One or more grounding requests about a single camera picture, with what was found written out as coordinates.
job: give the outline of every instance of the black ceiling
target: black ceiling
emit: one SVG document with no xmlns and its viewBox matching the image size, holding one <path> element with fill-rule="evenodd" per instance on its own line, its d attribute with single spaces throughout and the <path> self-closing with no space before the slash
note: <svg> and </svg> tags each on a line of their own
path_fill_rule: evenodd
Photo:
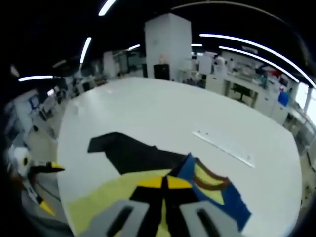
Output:
<svg viewBox="0 0 316 237">
<path fill-rule="evenodd" d="M 171 10 L 172 7 L 195 1 L 117 0 L 103 17 L 99 17 L 98 12 L 105 0 L 12 1 L 7 7 L 8 17 L 5 19 L 7 65 L 13 63 L 21 76 L 60 74 L 52 65 L 70 58 L 72 64 L 79 63 L 87 37 L 92 37 L 92 42 L 86 61 L 101 57 L 105 51 L 126 49 L 138 43 L 143 46 L 144 23 L 160 14 L 172 12 L 191 21 L 193 42 L 203 43 L 206 49 L 219 44 L 234 47 L 240 47 L 240 44 L 200 38 L 200 33 L 240 37 L 270 47 L 308 74 L 312 73 L 298 42 L 299 38 L 305 40 L 313 61 L 316 56 L 316 35 L 311 3 L 307 5 L 300 1 L 300 4 L 278 5 L 268 1 L 234 1 L 270 12 L 284 19 L 286 24 L 259 11 L 228 4 L 204 4 Z M 272 55 L 267 57 L 295 71 Z"/>
</svg>

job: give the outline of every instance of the brown fabric strip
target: brown fabric strip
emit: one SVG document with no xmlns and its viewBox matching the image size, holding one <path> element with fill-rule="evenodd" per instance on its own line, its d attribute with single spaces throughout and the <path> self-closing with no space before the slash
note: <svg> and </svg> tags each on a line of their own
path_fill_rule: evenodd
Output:
<svg viewBox="0 0 316 237">
<path fill-rule="evenodd" d="M 203 189 L 207 189 L 207 190 L 222 190 L 222 189 L 226 188 L 226 186 L 231 183 L 230 180 L 229 180 L 229 178 L 223 177 L 223 176 L 219 176 L 219 175 L 213 173 L 212 171 L 210 171 L 210 170 L 199 160 L 199 158 L 196 158 L 196 164 L 197 164 L 198 166 L 200 166 L 200 167 L 202 168 L 202 170 L 203 170 L 205 173 L 207 173 L 209 176 L 211 176 L 212 178 L 223 181 L 222 184 L 212 185 L 212 184 L 209 184 L 209 183 L 203 181 L 202 179 L 200 179 L 199 177 L 197 177 L 197 176 L 194 174 L 194 181 L 195 181 L 195 183 L 196 183 L 199 187 L 201 187 L 201 188 L 203 188 Z"/>
</svg>

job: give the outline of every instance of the office chair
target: office chair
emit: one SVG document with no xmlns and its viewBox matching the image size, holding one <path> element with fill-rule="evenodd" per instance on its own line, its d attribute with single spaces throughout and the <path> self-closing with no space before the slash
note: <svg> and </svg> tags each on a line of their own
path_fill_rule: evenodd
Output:
<svg viewBox="0 0 316 237">
<path fill-rule="evenodd" d="M 242 100 L 242 97 L 243 97 L 244 95 L 245 95 L 245 96 L 248 96 L 248 97 L 251 96 L 251 90 L 250 90 L 250 89 L 248 89 L 248 88 L 246 88 L 246 87 L 243 87 L 243 86 L 241 86 L 241 85 L 238 85 L 238 84 L 234 84 L 232 90 L 233 90 L 234 92 L 238 92 L 238 93 L 241 94 L 240 98 L 237 99 L 237 100 L 238 100 L 239 102 L 244 103 L 244 104 L 246 104 L 246 102 L 244 102 L 244 101 Z"/>
</svg>

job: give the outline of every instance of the fluorescent light strip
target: fluorescent light strip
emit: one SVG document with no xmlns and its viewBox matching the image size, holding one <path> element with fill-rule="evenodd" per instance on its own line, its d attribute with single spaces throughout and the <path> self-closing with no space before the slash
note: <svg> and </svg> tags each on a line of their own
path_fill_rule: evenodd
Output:
<svg viewBox="0 0 316 237">
<path fill-rule="evenodd" d="M 58 63 L 55 63 L 54 65 L 53 65 L 53 68 L 57 68 L 58 66 L 60 66 L 60 65 L 62 65 L 62 64 L 64 64 L 64 63 L 66 63 L 66 60 L 64 59 L 64 60 L 61 60 L 60 62 L 58 62 Z"/>
<path fill-rule="evenodd" d="M 294 64 L 292 61 L 290 61 L 289 59 L 285 58 L 283 55 L 279 54 L 278 52 L 275 52 L 274 50 L 267 48 L 261 44 L 249 41 L 249 40 L 245 40 L 245 39 L 240 39 L 237 37 L 231 37 L 231 36 L 224 36 L 224 35 L 216 35 L 216 34 L 200 34 L 200 37 L 213 37 L 213 38 L 222 38 L 222 39 L 228 39 L 228 40 L 235 40 L 235 41 L 239 41 L 239 42 L 243 42 L 243 43 L 247 43 L 253 46 L 256 46 L 258 48 L 261 48 L 263 50 L 268 51 L 269 53 L 274 54 L 275 56 L 283 59 L 285 62 L 287 62 L 288 64 L 290 64 L 292 67 L 294 67 L 296 70 L 298 70 L 312 85 L 314 88 L 316 88 L 316 84 L 313 82 L 313 80 L 306 74 L 303 72 L 302 69 L 300 69 L 296 64 Z"/>
<path fill-rule="evenodd" d="M 35 79 L 52 79 L 52 78 L 53 76 L 31 76 L 31 77 L 20 78 L 19 81 L 35 80 Z"/>
<path fill-rule="evenodd" d="M 116 0 L 107 0 L 104 6 L 99 11 L 99 16 L 104 16 L 108 12 L 110 7 L 114 4 L 115 1 Z"/>
<path fill-rule="evenodd" d="M 285 73 L 286 75 L 288 75 L 290 78 L 292 78 L 293 80 L 295 80 L 297 83 L 299 83 L 300 81 L 294 77 L 291 73 L 289 73 L 287 70 L 283 69 L 282 67 L 274 64 L 273 62 L 270 62 L 268 61 L 267 59 L 264 59 L 262 57 L 259 57 L 257 55 L 254 55 L 252 53 L 248 53 L 248 52 L 245 52 L 245 51 L 242 51 L 242 50 L 238 50 L 238 49 L 234 49 L 234 48 L 228 48 L 228 47 L 224 47 L 224 46 L 219 46 L 220 49 L 224 49 L 224 50 L 229 50 L 229 51 L 233 51 L 233 52 L 237 52 L 237 53 L 242 53 L 242 54 L 245 54 L 245 55 L 248 55 L 250 57 L 253 57 L 253 58 L 256 58 L 256 59 L 259 59 L 260 61 L 263 61 L 265 63 L 268 63 L 270 64 L 271 66 L 279 69 L 280 71 L 282 71 L 283 73 Z"/>
<path fill-rule="evenodd" d="M 140 44 L 137 44 L 137 45 L 134 45 L 134 46 L 128 48 L 128 51 L 131 51 L 131 50 L 138 48 L 138 47 L 140 47 Z"/>
<path fill-rule="evenodd" d="M 81 58 L 80 58 L 80 63 L 83 63 L 83 61 L 84 61 L 84 57 L 85 57 L 85 54 L 87 53 L 87 50 L 88 50 L 90 42 L 91 42 L 91 37 L 88 37 L 85 40 L 85 44 L 84 44 L 84 47 L 83 47 L 83 50 L 82 50 L 82 54 L 81 54 Z"/>
</svg>

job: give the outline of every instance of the blue fabric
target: blue fabric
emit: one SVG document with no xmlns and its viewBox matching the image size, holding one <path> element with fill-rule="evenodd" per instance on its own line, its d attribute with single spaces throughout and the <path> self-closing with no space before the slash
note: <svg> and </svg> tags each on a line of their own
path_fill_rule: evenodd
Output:
<svg viewBox="0 0 316 237">
<path fill-rule="evenodd" d="M 251 213 L 248 210 L 247 206 L 241 200 L 241 195 L 238 190 L 231 183 L 226 186 L 225 189 L 221 190 L 224 205 L 220 205 L 217 202 L 213 201 L 207 195 L 205 195 L 194 183 L 194 167 L 195 159 L 193 156 L 188 154 L 183 166 L 177 175 L 178 178 L 189 181 L 192 184 L 192 189 L 195 192 L 195 195 L 200 201 L 209 201 L 230 217 L 232 217 L 237 222 L 238 230 L 241 231 L 245 224 L 247 223 Z"/>
<path fill-rule="evenodd" d="M 290 95 L 287 92 L 281 92 L 280 95 L 278 96 L 278 101 L 280 104 L 287 106 L 288 102 L 290 100 Z"/>
</svg>

